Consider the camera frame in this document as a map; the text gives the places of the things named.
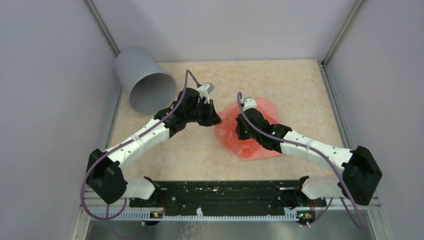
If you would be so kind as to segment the translucent red trash bag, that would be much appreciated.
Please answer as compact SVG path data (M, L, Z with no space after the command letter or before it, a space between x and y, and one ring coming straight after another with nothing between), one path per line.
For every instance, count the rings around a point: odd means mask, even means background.
M261 146L252 139L239 140L236 133L236 117L240 113L236 102L227 104L218 113L221 123L215 126L214 134L217 141L226 150L235 154L243 161L253 161L259 159L259 149Z

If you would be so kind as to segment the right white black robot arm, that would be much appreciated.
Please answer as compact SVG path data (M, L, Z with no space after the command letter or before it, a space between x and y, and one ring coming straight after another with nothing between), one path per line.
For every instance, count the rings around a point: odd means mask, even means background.
M269 123L255 108L238 114L236 122L239 140L252 139L263 149L302 158L333 172L330 176L301 177L293 192L297 205L341 197L361 206L370 204L383 174L366 147L340 148L313 140L288 126Z

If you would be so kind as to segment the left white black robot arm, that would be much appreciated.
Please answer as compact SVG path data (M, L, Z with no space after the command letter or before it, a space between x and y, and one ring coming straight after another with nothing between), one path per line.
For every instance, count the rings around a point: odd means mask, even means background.
M189 123L212 127L221 123L210 98L214 86L204 83L186 87L171 106L157 112L139 131L107 150L95 149L89 155L85 183L107 204L123 198L141 199L147 206L160 202L160 187L148 177L125 180L124 173L136 160L161 142L172 138Z

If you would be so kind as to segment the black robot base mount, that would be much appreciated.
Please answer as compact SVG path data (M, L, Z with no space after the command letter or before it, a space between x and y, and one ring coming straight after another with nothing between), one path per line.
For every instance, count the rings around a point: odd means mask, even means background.
M131 208L160 208L165 216L283 216L289 210L325 207L327 200L306 197L297 180L160 181L148 200L132 197Z

